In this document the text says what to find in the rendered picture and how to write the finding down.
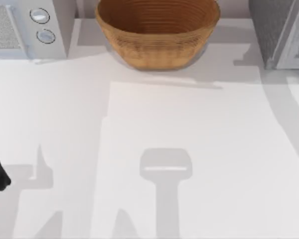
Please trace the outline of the brown woven basket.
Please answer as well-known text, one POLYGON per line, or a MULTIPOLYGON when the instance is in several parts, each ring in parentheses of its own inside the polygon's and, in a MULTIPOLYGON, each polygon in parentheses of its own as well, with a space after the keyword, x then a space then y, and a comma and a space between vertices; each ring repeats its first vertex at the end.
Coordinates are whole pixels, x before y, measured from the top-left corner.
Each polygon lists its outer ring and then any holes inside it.
POLYGON ((186 66, 220 19, 216 0, 99 0, 96 20, 130 66, 170 70, 186 66))

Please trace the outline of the pale microwave oven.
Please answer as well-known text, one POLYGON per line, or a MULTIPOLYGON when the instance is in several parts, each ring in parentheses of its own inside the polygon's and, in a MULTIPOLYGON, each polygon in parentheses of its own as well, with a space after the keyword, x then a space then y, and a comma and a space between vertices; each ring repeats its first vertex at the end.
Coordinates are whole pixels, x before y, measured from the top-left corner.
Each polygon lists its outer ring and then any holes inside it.
POLYGON ((67 58, 76 9, 76 0, 0 0, 0 59, 67 58), (38 24, 30 18, 30 10, 37 8, 48 11, 48 23, 38 24), (52 44, 43 44, 36 38, 42 29, 55 34, 52 44))

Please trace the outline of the round microwave knob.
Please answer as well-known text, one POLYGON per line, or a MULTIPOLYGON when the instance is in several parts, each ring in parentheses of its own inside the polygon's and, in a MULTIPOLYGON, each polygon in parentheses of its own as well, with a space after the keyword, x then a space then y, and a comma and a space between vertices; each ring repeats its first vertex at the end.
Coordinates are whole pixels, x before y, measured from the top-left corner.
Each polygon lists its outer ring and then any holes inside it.
POLYGON ((38 24, 46 24, 50 20, 50 15, 47 10, 43 8, 37 8, 30 10, 30 18, 38 24))
POLYGON ((52 44, 56 40, 55 34, 49 29, 37 31, 36 38, 43 44, 52 44))

